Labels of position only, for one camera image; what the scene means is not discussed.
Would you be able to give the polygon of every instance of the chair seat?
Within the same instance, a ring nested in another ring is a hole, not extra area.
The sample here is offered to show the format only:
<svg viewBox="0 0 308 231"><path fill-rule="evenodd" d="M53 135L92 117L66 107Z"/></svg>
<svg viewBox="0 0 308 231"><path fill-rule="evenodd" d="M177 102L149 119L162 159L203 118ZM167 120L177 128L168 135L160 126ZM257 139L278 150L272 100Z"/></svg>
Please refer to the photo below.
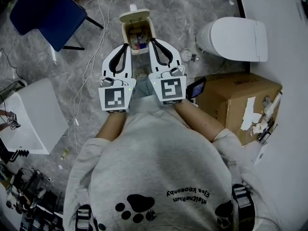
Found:
<svg viewBox="0 0 308 231"><path fill-rule="evenodd" d="M38 28L55 51L60 51L87 18L73 0L58 0Z"/></svg>

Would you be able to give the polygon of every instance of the toilet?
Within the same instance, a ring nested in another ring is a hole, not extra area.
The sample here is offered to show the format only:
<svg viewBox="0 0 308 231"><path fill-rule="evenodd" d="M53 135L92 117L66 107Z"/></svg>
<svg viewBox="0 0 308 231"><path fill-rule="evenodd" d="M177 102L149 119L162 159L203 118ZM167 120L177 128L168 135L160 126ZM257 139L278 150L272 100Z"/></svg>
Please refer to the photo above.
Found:
<svg viewBox="0 0 308 231"><path fill-rule="evenodd" d="M260 21L224 17L206 24L196 43L205 52L234 61L266 62L268 42L265 25Z"/></svg>
<svg viewBox="0 0 308 231"><path fill-rule="evenodd" d="M156 38L154 26L149 16L150 16L150 10L148 9L137 10L137 6L135 4L130 5L130 12L123 13L120 15L124 43L127 43L132 47L131 53L133 55L139 55L149 52L148 48L149 40L151 38ZM129 32L132 30L138 31L141 29L142 30L146 29L148 31L148 39L145 48L136 50L132 45Z"/></svg>

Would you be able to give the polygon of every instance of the black chair leg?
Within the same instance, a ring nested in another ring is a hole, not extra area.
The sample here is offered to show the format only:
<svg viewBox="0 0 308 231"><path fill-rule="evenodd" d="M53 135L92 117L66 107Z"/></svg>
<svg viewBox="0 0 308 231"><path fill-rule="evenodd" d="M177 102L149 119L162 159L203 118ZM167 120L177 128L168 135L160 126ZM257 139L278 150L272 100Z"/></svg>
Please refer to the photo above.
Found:
<svg viewBox="0 0 308 231"><path fill-rule="evenodd" d="M66 50L77 50L77 51L84 51L85 50L85 48L82 48L82 47L67 46L67 45L64 45L63 49L66 49Z"/></svg>
<svg viewBox="0 0 308 231"><path fill-rule="evenodd" d="M97 23L96 21L94 21L94 20L91 19L90 17L87 16L86 20L87 20L87 21L90 21L91 23L93 23L94 25L100 27L101 29L104 29L104 27L103 27L101 24Z"/></svg>

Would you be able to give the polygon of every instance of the chair backrest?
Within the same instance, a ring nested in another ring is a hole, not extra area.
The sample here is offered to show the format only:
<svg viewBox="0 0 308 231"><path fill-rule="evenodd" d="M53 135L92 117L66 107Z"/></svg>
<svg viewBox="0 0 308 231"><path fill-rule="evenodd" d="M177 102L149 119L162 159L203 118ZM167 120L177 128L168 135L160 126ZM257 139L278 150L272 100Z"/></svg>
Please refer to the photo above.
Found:
<svg viewBox="0 0 308 231"><path fill-rule="evenodd" d="M56 0L18 0L15 4L10 20L16 31L24 35L32 29L38 28L44 16L53 7Z"/></svg>

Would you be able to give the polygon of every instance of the black device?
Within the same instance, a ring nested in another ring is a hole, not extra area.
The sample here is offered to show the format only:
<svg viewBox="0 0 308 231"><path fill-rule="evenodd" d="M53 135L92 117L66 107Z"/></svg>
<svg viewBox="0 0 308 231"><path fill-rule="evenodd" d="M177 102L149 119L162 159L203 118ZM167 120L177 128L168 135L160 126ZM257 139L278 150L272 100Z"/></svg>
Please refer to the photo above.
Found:
<svg viewBox="0 0 308 231"><path fill-rule="evenodd" d="M206 83L206 78L202 77L196 82L190 84L186 89L186 98L190 100L201 94L204 90L205 83Z"/></svg>

